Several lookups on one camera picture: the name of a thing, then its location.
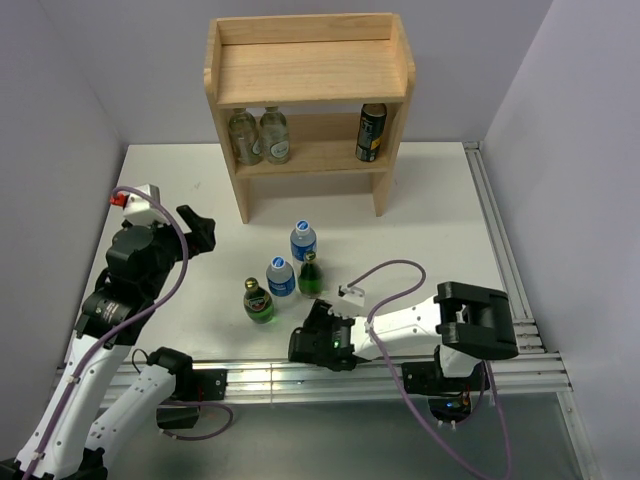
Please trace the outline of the dark beverage can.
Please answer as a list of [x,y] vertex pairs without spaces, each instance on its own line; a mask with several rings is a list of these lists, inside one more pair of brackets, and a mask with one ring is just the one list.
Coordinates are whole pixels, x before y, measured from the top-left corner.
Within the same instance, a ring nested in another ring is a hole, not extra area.
[[361,108],[355,155],[362,162],[376,160],[382,142],[387,108],[383,103],[364,104]]

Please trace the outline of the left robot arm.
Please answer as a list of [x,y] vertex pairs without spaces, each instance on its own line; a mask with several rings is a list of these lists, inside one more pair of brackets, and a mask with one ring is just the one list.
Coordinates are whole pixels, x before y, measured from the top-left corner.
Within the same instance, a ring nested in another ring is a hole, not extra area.
[[124,398],[98,412],[119,366],[165,302],[160,292],[174,265],[215,248],[214,220],[187,205],[177,213],[188,233],[164,209],[124,210],[106,266],[82,305],[64,375],[28,442],[2,462],[2,478],[103,479],[114,441],[136,429],[137,413],[193,391],[191,357],[162,347]]

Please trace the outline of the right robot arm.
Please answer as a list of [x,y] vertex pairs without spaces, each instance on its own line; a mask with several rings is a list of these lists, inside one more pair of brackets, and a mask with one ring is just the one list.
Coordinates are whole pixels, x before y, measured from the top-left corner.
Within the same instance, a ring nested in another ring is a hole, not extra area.
[[357,365],[413,348],[431,347],[433,378],[457,388],[482,361],[519,355],[508,295],[500,290],[445,282],[410,307],[368,319],[317,299],[290,336],[288,360],[351,371]]

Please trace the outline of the green glass bottle rear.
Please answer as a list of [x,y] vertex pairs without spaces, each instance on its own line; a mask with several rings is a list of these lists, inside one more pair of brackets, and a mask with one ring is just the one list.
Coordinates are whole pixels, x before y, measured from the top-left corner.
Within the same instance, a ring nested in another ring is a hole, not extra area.
[[323,272],[317,262],[317,255],[314,251],[307,251],[304,254],[304,261],[298,277],[300,292],[309,298],[318,298],[323,291]]

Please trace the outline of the green glass bottle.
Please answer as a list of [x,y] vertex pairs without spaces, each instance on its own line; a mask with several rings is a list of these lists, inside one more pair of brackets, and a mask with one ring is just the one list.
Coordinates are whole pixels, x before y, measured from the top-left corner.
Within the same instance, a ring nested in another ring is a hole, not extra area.
[[268,291],[254,277],[245,280],[243,305],[248,317],[257,324],[266,324],[274,317],[274,304]]
[[300,292],[309,298],[318,298],[323,291],[323,272],[317,262],[317,255],[314,251],[307,251],[304,254],[304,261],[298,277]]

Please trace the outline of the green glass bottle front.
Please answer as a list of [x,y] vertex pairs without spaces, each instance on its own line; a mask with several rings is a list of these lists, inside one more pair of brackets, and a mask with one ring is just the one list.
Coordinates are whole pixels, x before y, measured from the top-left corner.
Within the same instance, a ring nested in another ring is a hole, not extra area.
[[266,324],[274,317],[274,304],[268,291],[254,277],[245,280],[243,305],[248,317],[257,324]]

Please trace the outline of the water bottle blue label front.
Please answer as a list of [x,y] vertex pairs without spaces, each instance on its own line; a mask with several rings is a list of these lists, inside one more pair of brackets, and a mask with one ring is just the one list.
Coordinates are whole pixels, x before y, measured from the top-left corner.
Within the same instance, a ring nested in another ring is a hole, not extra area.
[[266,269],[266,279],[271,294],[278,298],[291,296],[296,287],[293,267],[281,256],[274,257]]

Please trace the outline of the water bottle blue label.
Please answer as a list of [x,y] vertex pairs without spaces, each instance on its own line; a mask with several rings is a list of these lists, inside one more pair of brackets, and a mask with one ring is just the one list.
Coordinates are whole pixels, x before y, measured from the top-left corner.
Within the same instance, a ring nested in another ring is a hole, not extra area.
[[290,249],[294,271],[299,273],[307,251],[317,251],[317,235],[310,223],[298,220],[290,234]]
[[266,269],[266,279],[271,294],[278,298],[291,296],[296,287],[293,267],[281,256],[274,257]]

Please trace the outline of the water bottle blue label rear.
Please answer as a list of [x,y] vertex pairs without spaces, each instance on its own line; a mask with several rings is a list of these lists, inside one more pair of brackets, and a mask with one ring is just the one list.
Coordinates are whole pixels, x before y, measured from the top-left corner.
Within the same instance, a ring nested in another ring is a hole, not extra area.
[[299,273],[307,251],[317,251],[317,235],[310,223],[298,220],[290,234],[290,249],[294,271]]

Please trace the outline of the clear glass bottle left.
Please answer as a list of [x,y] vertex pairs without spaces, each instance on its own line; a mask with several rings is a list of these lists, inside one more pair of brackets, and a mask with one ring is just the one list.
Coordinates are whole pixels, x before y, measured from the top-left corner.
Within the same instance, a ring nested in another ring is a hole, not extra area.
[[247,166],[260,163],[261,144],[255,117],[245,108],[234,108],[228,128],[236,160]]

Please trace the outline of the clear glass bottle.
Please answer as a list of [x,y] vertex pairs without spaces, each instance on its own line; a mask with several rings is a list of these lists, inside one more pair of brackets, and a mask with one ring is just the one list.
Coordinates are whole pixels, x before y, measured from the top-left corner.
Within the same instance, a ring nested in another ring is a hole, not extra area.
[[245,108],[234,108],[228,128],[236,160],[247,166],[260,163],[261,144],[255,117]]
[[263,157],[274,165],[286,163],[290,156],[289,128],[277,106],[265,108],[260,118],[260,134]]

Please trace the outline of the clear glass bottle right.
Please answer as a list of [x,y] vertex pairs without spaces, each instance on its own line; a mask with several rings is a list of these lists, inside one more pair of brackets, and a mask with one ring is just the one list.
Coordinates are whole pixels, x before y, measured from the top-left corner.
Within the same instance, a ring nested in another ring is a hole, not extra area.
[[265,108],[260,118],[260,134],[263,157],[274,165],[286,163],[290,156],[289,128],[277,106]]

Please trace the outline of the aluminium front rail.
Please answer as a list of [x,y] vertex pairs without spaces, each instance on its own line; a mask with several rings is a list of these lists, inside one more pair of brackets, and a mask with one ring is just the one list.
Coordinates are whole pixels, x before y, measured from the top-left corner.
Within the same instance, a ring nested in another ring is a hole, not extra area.
[[[564,393],[572,384],[557,354],[526,354],[491,364],[500,394]],[[400,394],[382,361],[332,372],[286,362],[197,362],[202,373],[227,372],[223,401],[228,404],[315,403],[359,400],[392,400]]]

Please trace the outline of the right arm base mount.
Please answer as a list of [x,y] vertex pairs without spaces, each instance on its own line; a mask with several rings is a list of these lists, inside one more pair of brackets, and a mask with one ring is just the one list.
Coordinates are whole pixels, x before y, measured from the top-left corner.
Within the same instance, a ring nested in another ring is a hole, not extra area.
[[483,362],[468,377],[444,377],[436,361],[405,362],[401,372],[405,392],[426,397],[438,425],[447,424],[452,429],[472,417],[490,387]]

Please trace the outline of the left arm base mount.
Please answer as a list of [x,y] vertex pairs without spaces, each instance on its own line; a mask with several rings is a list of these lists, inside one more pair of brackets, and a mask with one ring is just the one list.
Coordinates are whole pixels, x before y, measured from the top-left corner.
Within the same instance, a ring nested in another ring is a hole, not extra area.
[[[168,398],[174,402],[221,401],[224,398],[228,371],[226,369],[194,370],[189,379],[176,387]],[[156,411],[156,424],[160,429],[182,431],[192,429],[201,417],[202,406],[165,406]]]

